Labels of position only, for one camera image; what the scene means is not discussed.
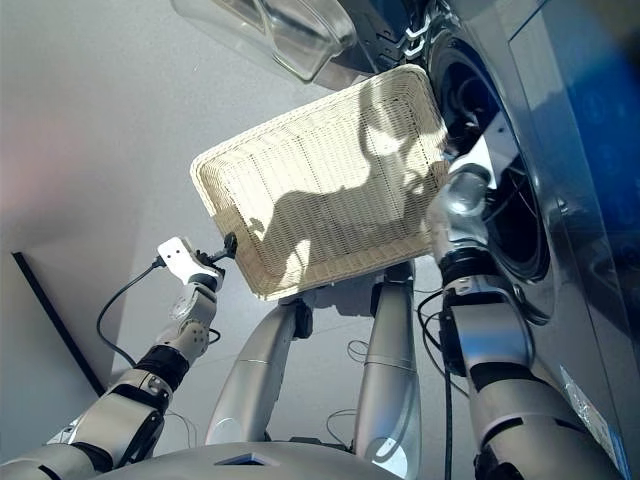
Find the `wire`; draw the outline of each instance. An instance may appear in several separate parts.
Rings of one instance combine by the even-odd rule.
[[[214,335],[217,335],[216,338],[209,341],[209,345],[213,345],[214,343],[220,341],[220,339],[222,338],[222,334],[219,331],[217,331],[215,328],[210,328],[209,332],[213,333]]]
[[[453,408],[451,405],[451,372],[444,367],[444,403],[445,403],[445,448],[444,480],[451,480],[451,458],[453,456]]]
[[[166,417],[178,417],[180,420],[182,420],[182,423],[184,424],[184,428],[187,430],[187,448],[191,448],[191,428],[189,427],[189,424],[187,423],[187,421],[184,419],[184,417],[182,415],[178,415],[175,412],[172,412],[171,410],[167,410],[167,413],[165,415]]]
[[[352,417],[356,414],[356,410],[353,408],[345,408],[344,410],[338,410],[336,412],[333,412],[331,415],[329,415],[327,417],[327,421],[325,422],[325,427],[327,428],[327,432],[329,432],[329,435],[331,435],[333,437],[333,439],[338,442],[340,445],[342,445],[345,450],[349,451],[351,448],[347,446],[346,443],[344,443],[342,441],[342,439],[340,437],[338,437],[335,433],[333,433],[333,431],[331,430],[331,419],[332,418],[336,418],[336,417]]]
[[[430,293],[436,293],[439,290],[440,290],[440,287],[435,288],[433,290],[417,290],[415,288],[413,289],[413,291],[416,292],[416,293],[424,293],[424,294],[427,294],[427,295],[430,294]]]
[[[520,190],[522,189],[522,187],[524,187],[525,183],[527,183],[527,177],[524,177],[522,181],[517,185],[516,189],[509,194],[509,196],[500,204],[500,206],[496,208],[493,212],[491,212],[491,215],[489,215],[486,218],[483,218],[482,221],[484,223],[489,223],[491,220],[496,218],[500,213],[502,213],[502,211],[505,208],[507,208],[511,200],[513,200],[514,197],[520,193]]]
[[[431,360],[431,363],[433,364],[433,367],[437,370],[437,372],[444,377],[445,376],[445,372],[442,368],[440,368],[440,365],[438,365],[438,362],[436,361],[435,357],[433,356],[433,353],[431,353],[431,349],[429,348],[429,344],[427,343],[427,336],[424,334],[428,323],[436,317],[436,315],[440,315],[440,312],[436,312],[431,314],[426,322],[424,324],[422,324],[422,322],[420,323],[420,325],[422,326],[422,344],[424,345],[424,349],[427,352],[427,356],[429,357],[429,360]],[[464,389],[458,385],[456,385],[454,382],[451,382],[451,386],[454,388],[454,390],[456,390],[458,393],[460,393],[460,395],[462,395],[465,398],[469,398],[469,394],[467,392],[464,391]]]
[[[442,289],[438,289],[433,294],[431,294],[427,298],[425,298],[418,305],[418,308],[417,308],[416,312],[418,313],[418,320],[420,321],[420,325],[426,324],[426,322],[422,320],[422,309],[424,308],[424,306],[427,303],[429,303],[430,301],[432,301],[433,299],[435,299],[439,295],[442,295]],[[433,337],[433,335],[431,335],[431,332],[429,330],[427,330],[426,328],[424,328],[424,327],[423,327],[422,331],[429,338],[429,340],[431,341],[433,346],[436,347],[438,350],[440,350],[440,344],[436,341],[436,339]]]
[[[359,352],[353,347],[353,345],[361,345],[362,347],[364,347],[364,352]],[[354,362],[364,363],[365,359],[367,358],[368,350],[369,344],[364,340],[351,340],[349,343],[347,343],[347,355],[349,355],[349,358]]]
[[[194,437],[194,446],[198,446],[198,426],[193,423],[189,418],[185,417],[184,415],[180,415],[179,413],[171,410],[171,409],[167,409],[167,414],[166,416],[174,416],[174,417],[178,417],[180,420],[182,420],[182,423],[184,424],[186,430],[187,430],[187,447],[191,448],[192,447],[192,443],[191,443],[191,428],[189,428],[189,425],[191,425],[191,427],[193,427],[193,437]]]
[[[120,355],[122,358],[124,358],[127,363],[129,365],[131,365],[131,367],[135,367],[136,362],[135,360],[124,350],[122,350],[120,347],[118,347],[115,343],[112,343],[111,341],[109,341],[109,339],[107,339],[107,337],[104,336],[104,334],[102,333],[102,320],[104,319],[104,314],[107,313],[107,310],[109,309],[109,307],[111,305],[113,305],[113,303],[118,299],[118,297],[120,295],[122,295],[124,292],[126,292],[129,288],[131,288],[133,285],[135,285],[136,283],[138,283],[140,280],[142,280],[144,277],[146,277],[147,275],[149,275],[149,273],[151,273],[151,271],[157,267],[162,266],[158,260],[156,259],[155,262],[153,262],[149,268],[147,268],[144,272],[142,272],[140,275],[138,275],[136,278],[134,278],[133,280],[131,280],[129,283],[127,283],[124,287],[122,287],[120,290],[118,290],[116,293],[113,294],[113,296],[109,299],[109,301],[106,303],[106,305],[104,307],[102,307],[102,310],[100,311],[100,315],[98,315],[98,320],[96,321],[96,331],[98,332],[98,336],[100,337],[100,339],[114,352],[116,352],[118,355]]]

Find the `woven basket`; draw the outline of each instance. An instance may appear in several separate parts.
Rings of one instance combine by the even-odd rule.
[[[428,252],[445,136],[426,75],[403,66],[212,148],[191,176],[272,300]]]

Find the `white wall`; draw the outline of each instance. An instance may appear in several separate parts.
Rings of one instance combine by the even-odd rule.
[[[97,397],[9,254],[0,275],[2,462],[39,447]]]

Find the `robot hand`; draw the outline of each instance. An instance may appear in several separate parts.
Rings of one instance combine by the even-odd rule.
[[[173,392],[209,345],[216,292],[224,270],[214,262],[235,256],[235,236],[213,256],[174,237],[158,247],[169,270],[184,284],[163,332],[147,354],[74,422],[64,443],[46,445],[0,467],[3,479],[90,478],[153,453]]]

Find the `sticker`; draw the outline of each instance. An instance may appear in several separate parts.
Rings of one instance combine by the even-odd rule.
[[[560,373],[564,381],[564,388],[569,395],[571,406],[585,427],[591,432],[593,438],[604,448],[613,463],[616,465],[625,480],[631,480],[631,471],[627,463],[627,457],[622,446],[622,439],[611,428],[604,417],[596,410],[596,407],[587,398],[584,392],[560,365]]]

